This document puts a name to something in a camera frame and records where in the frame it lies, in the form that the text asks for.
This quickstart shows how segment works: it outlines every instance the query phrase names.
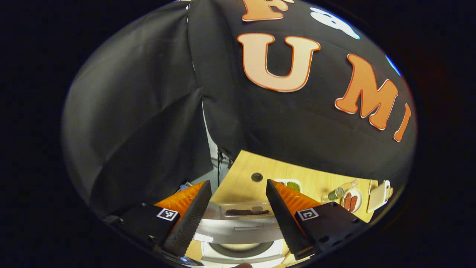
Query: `black fabric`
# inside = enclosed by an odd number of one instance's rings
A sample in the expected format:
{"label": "black fabric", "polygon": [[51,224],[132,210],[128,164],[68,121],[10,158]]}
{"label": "black fabric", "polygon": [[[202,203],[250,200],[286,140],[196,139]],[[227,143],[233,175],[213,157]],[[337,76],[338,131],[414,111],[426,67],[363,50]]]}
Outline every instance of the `black fabric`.
{"label": "black fabric", "polygon": [[100,216],[166,198],[212,170],[186,5],[171,3],[123,28],[71,85],[64,157],[78,192]]}
{"label": "black fabric", "polygon": [[[417,137],[415,106],[404,79],[390,66],[385,53],[355,27],[360,40],[312,18],[309,8],[316,6],[298,0],[287,5],[280,20],[244,22],[243,1],[191,2],[188,35],[210,136],[233,159],[247,150],[321,171],[380,183],[390,180],[396,191],[401,190]],[[237,37],[255,32],[275,37],[268,47],[268,70],[280,76],[287,75],[291,66],[292,48],[285,44],[285,37],[320,43],[303,88],[278,93],[246,77]],[[360,118],[360,112],[350,115],[334,106],[344,96],[352,75],[349,53],[372,65],[378,86],[390,79],[399,90],[384,131],[373,127],[368,117]],[[405,103],[412,108],[412,117],[403,140],[397,143],[393,135],[403,120]]]}

